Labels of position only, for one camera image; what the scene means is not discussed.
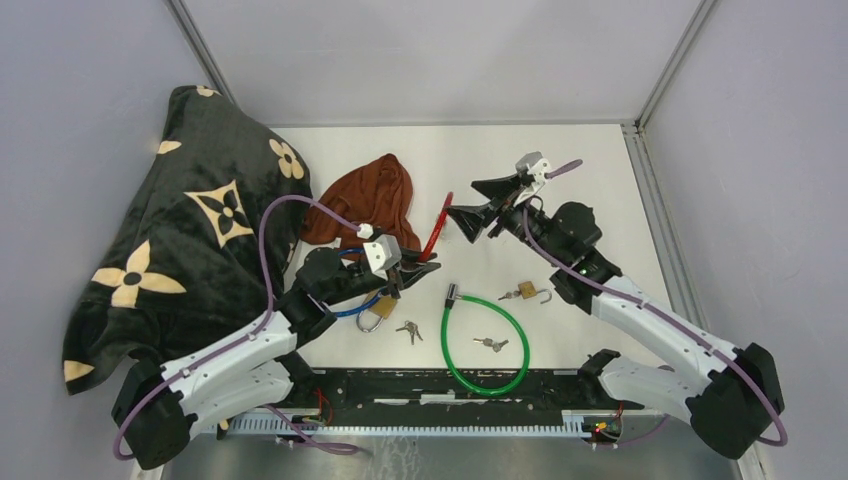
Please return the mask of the red cable lock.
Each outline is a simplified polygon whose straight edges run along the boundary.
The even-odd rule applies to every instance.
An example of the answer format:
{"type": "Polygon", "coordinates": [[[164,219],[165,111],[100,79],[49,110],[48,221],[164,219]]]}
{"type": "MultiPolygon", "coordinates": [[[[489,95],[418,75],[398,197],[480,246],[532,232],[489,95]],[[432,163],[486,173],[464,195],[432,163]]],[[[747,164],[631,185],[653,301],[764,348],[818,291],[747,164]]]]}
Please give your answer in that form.
{"type": "Polygon", "coordinates": [[[443,228],[444,228],[444,226],[447,222],[447,218],[448,218],[447,208],[452,204],[453,197],[454,197],[454,192],[449,191],[447,193],[444,201],[443,201],[442,207],[439,211],[437,220],[436,220],[435,225],[434,225],[434,227],[433,227],[433,229],[430,233],[428,241],[425,244],[425,247],[423,248],[421,254],[419,255],[419,258],[418,258],[419,262],[425,263],[430,258],[430,255],[432,254],[432,252],[435,248],[435,245],[436,245],[436,243],[437,243],[437,241],[440,237],[440,234],[441,234],[441,232],[442,232],[442,230],[443,230],[443,228]]]}

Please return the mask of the blue cable lock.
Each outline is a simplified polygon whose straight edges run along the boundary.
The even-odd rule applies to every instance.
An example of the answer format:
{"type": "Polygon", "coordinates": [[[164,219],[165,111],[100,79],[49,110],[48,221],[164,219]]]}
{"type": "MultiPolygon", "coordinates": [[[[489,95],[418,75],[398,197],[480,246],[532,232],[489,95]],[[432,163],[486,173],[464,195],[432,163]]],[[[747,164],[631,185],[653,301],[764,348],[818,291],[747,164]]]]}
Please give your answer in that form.
{"type": "MultiPolygon", "coordinates": [[[[348,248],[348,249],[339,250],[337,252],[339,257],[343,257],[345,255],[364,254],[364,253],[365,253],[365,250],[363,248],[348,248]]],[[[369,293],[366,296],[366,298],[363,300],[363,302],[357,307],[348,308],[348,309],[332,308],[331,312],[336,317],[349,317],[349,316],[358,315],[358,314],[364,312],[365,310],[367,310],[368,308],[374,306],[383,296],[384,296],[384,293],[382,293],[380,290],[376,290],[375,292],[369,293]]]]}

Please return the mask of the large brass padlock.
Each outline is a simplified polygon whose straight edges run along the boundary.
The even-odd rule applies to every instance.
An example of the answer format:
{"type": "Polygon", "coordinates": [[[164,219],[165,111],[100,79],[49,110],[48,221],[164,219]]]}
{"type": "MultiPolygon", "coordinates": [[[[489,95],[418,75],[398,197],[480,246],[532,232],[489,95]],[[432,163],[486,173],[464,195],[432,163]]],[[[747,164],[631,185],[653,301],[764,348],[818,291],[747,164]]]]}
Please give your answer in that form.
{"type": "Polygon", "coordinates": [[[398,300],[375,291],[366,296],[363,309],[356,314],[355,325],[362,333],[373,333],[390,317],[398,300]]]}

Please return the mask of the key bunch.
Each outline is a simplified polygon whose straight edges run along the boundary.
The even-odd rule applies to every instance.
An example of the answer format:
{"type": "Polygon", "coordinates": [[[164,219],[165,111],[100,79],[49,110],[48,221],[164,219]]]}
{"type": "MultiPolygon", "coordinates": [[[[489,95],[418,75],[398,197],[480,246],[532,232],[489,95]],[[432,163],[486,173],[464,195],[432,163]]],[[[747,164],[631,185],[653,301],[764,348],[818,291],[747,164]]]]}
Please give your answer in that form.
{"type": "Polygon", "coordinates": [[[417,340],[422,341],[423,337],[420,334],[419,327],[412,321],[405,321],[404,324],[396,329],[396,332],[406,332],[409,334],[410,344],[415,345],[417,340]]]}
{"type": "Polygon", "coordinates": [[[474,338],[473,341],[492,349],[495,353],[500,352],[509,343],[509,340],[496,341],[491,338],[474,338]]]}

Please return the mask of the small brass padlock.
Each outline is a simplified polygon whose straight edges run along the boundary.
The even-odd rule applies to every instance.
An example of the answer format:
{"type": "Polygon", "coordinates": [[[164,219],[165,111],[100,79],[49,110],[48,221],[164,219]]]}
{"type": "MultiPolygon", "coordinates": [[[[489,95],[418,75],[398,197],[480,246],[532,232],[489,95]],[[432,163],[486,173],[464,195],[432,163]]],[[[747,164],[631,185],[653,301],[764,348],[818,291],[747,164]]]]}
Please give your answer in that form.
{"type": "Polygon", "coordinates": [[[522,299],[527,300],[535,297],[541,297],[540,303],[546,304],[553,298],[553,294],[549,289],[539,289],[531,281],[521,282],[513,290],[510,290],[501,295],[498,300],[522,299]]]}

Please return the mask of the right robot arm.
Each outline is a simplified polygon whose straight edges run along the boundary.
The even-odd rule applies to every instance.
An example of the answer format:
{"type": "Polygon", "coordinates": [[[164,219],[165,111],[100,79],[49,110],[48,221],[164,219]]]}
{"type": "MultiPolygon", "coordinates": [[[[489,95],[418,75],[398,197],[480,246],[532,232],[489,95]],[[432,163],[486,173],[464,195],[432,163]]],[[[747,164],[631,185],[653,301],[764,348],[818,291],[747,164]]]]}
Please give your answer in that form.
{"type": "Polygon", "coordinates": [[[616,399],[655,409],[688,424],[729,459],[741,458],[755,443],[787,445],[782,388],[765,347],[739,347],[654,300],[597,249],[602,231],[591,207],[566,202],[547,215],[526,174],[478,180],[472,187],[487,203],[445,209],[470,242],[482,233],[512,234],[555,267],[550,281],[562,300],[664,361],[659,368],[613,351],[593,355],[577,382],[585,405],[602,408],[616,399]]]}

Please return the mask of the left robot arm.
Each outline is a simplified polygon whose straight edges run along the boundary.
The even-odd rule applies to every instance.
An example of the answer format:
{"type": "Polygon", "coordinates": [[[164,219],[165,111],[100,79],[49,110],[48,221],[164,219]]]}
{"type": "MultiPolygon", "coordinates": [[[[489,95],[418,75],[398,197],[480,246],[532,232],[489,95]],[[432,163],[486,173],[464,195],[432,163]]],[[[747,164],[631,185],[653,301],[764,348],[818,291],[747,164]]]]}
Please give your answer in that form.
{"type": "Polygon", "coordinates": [[[298,349],[317,339],[338,316],[331,306],[372,293],[399,297],[440,268],[403,249],[385,276],[365,257],[345,263],[328,247],[309,252],[291,288],[255,320],[210,345],[157,364],[146,358],[127,373],[112,418],[115,456],[143,470],[176,457],[202,430],[266,404],[307,404],[315,384],[298,349]]]}

